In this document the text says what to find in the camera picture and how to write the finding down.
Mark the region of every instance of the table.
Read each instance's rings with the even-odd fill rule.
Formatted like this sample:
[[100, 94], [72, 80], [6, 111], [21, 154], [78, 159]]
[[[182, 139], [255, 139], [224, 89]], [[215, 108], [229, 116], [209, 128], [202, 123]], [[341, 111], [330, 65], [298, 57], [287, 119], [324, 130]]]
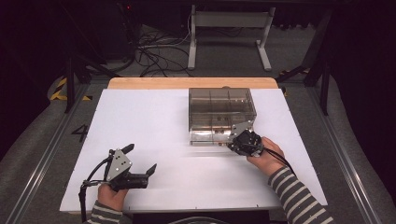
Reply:
[[[227, 147], [192, 147], [188, 130], [188, 87], [250, 87], [258, 116], [256, 133], [282, 147], [297, 176], [327, 204], [280, 89], [266, 77], [113, 78], [104, 90], [70, 178], [60, 210], [79, 211], [78, 191], [111, 148], [135, 143], [127, 154], [132, 173], [158, 163], [147, 189], [130, 190], [124, 212], [266, 210], [279, 207], [267, 177]], [[93, 179], [103, 178], [104, 168]], [[97, 189], [87, 190], [87, 208]]]

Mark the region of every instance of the person's left hand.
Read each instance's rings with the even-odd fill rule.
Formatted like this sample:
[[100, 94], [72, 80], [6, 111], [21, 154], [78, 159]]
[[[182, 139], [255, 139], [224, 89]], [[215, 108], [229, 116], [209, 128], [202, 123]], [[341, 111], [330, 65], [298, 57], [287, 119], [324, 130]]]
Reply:
[[121, 212], [127, 193], [128, 189], [120, 189], [116, 192], [109, 185], [102, 184], [98, 190], [98, 202]]

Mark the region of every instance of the gray carpet floor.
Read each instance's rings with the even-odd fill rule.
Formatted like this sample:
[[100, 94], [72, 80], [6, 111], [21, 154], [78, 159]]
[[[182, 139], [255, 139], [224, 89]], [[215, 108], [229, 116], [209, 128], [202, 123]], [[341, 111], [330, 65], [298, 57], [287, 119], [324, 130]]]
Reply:
[[[196, 68], [190, 71], [195, 77], [277, 77], [281, 70], [292, 69], [300, 65], [315, 31], [291, 29], [281, 31], [272, 29], [267, 40], [266, 50], [273, 66], [272, 72], [264, 72], [260, 56], [254, 41], [260, 30], [244, 29], [238, 37], [225, 37], [218, 33], [205, 31], [198, 36]], [[189, 44], [179, 46], [188, 51]], [[154, 49], [153, 52], [187, 65], [187, 56], [172, 49]], [[116, 67], [120, 63], [111, 63]], [[137, 63], [120, 74], [126, 77], [138, 77], [143, 71]], [[169, 77], [186, 77], [185, 72], [168, 73]], [[150, 74], [161, 77], [161, 74]], [[303, 138], [308, 154], [318, 173], [329, 205], [327, 209], [337, 223], [364, 223], [361, 210], [351, 193], [346, 178], [332, 150], [332, 144], [320, 114], [315, 108], [307, 88], [302, 84], [304, 75], [291, 78], [280, 84], [287, 89], [286, 100], [297, 128]], [[49, 97], [59, 80], [49, 89]], [[91, 101], [78, 103], [76, 111], [65, 132], [53, 160], [39, 187], [22, 214], [21, 223], [79, 223], [78, 215], [61, 213], [59, 207], [64, 196], [65, 186], [73, 172], [83, 143], [79, 135], [71, 134], [83, 124], [90, 125], [101, 92], [106, 88], [108, 78], [94, 76], [85, 95], [91, 95]], [[5, 223], [14, 205], [17, 203], [31, 174], [51, 141], [59, 123], [64, 117], [65, 101], [51, 101], [50, 106], [39, 115], [15, 142], [8, 154], [0, 162], [0, 223]], [[341, 101], [337, 85], [331, 80], [329, 91], [329, 118], [348, 156], [365, 187], [375, 211], [383, 223], [396, 223], [396, 209], [382, 182], [367, 161], [347, 121], [347, 115]], [[271, 219], [285, 220], [283, 211], [270, 211]]]

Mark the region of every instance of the forearm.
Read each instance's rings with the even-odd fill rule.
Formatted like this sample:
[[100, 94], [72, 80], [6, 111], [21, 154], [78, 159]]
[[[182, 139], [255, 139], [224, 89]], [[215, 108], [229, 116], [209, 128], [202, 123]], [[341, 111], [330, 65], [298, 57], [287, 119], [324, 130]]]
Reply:
[[279, 197], [289, 223], [334, 223], [330, 214], [289, 168], [283, 167], [273, 173], [268, 185]]
[[92, 209], [91, 219], [84, 223], [114, 224], [119, 223], [121, 217], [122, 212], [116, 211], [96, 201]]

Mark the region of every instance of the transparent box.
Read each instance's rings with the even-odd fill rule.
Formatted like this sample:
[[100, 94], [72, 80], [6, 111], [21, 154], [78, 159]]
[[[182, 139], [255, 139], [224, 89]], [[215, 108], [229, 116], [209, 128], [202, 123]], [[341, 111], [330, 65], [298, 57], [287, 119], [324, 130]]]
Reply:
[[251, 130], [256, 116], [248, 88], [189, 89], [191, 145], [231, 143], [235, 125]]

